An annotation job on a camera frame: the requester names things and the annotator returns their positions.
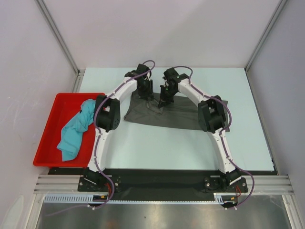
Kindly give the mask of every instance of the fabric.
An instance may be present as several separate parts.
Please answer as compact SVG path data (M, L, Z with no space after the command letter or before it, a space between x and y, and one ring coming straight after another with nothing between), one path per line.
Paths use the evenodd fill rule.
M57 148L61 150L62 161L76 158L81 147L82 133L93 123L95 101L86 100L81 110L61 130L61 142Z
M139 98L137 91L133 92L124 120L143 125L201 130L198 123L198 108L189 98L174 96L173 104L158 108L160 94L154 93L153 96L154 100L146 101ZM225 115L225 124L227 125L226 110Z

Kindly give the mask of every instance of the white wall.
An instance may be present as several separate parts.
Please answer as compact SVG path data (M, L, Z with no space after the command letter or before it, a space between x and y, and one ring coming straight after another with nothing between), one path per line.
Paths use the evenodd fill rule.
M45 0L78 67L244 67L279 0Z
M292 0L249 72L281 174L305 214L305 1Z
M40 172L32 162L53 100L71 90L75 76L35 1L1 1L0 21L0 224L23 195L20 227Z

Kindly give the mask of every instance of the metal floor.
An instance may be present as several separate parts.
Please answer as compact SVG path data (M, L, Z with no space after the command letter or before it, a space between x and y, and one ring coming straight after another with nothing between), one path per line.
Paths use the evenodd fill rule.
M252 196L237 210L219 205L106 204L101 209L44 203L36 229L291 229L282 196Z

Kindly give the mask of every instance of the gray cloth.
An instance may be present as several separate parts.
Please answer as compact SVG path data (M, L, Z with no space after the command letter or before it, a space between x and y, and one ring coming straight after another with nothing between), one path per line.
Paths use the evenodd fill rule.
M174 96L173 104L158 108L160 94L154 93L153 95L154 100L146 101L139 98L137 91L133 92L124 120L144 125L201 130L198 123L198 108L189 98Z

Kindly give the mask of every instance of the aluminum frame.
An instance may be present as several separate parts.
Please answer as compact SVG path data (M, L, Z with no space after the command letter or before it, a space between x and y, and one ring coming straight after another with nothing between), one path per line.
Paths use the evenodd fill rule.
M69 203L69 204L100 204L103 201L93 201L93 196L97 194L45 194L44 203ZM130 201L130 200L110 200L107 204L223 204L221 195L214 194L214 201Z
M262 112L261 112L262 108L256 102L257 95L256 95L256 92L253 89L253 82L252 82L252 80L249 77L247 72L246 72L246 76L247 76L247 80L248 80L248 83L249 83L249 86L250 86L250 90L251 90L251 94L252 94L252 97L253 97L253 100L254 100L254 104L255 104L255 107L256 107L256 110L257 110L258 118L259 118L259 121L260 121L261 126L262 126L263 134L265 136L265 140L266 140L266 143L267 143L269 154L270 154L270 157L272 158L272 163L273 163L274 169L277 173L279 173L279 170L277 168L276 157L273 155L274 150L273 150L272 145L270 144L271 143L270 135L267 131L265 121L262 118Z
M274 27L275 23L277 22L280 14L284 10L285 6L287 5L289 0L281 0L277 9L275 10L271 20L269 21L262 37L258 45L256 46L254 52L252 53L246 67L246 73L249 71L253 61L255 60L256 56L258 55L259 51L264 45L264 42L268 38L272 28ZM45 2L43 0L35 0L37 3L38 8L40 9L42 15L44 16L50 30L52 31L54 37L56 38L58 45L60 46L61 50L63 51L64 55L66 56L71 68L76 74L76 79L73 85L72 92L78 92L82 78L84 76L84 70L79 70L66 43L64 42L63 37L61 36ZM263 131L265 137L268 141L268 134L265 133L264 123L261 121L263 125ZM248 187L251 188L252 180L250 177L246 177ZM29 213L29 217L27 223L25 225L25 229L34 229L36 228L39 214L41 211L41 207L46 195L50 195L50 193L66 193L68 195L77 195L77 186L79 182L80 176L66 176L66 175L40 175L38 178L38 182L33 194L33 205ZM255 189L253 195L282 195L283 200L285 202L287 214L289 216L291 225L293 229L302 229L304 228L304 221L299 214L299 208L297 206L297 201L295 199L295 195L289 180L288 176L255 176Z

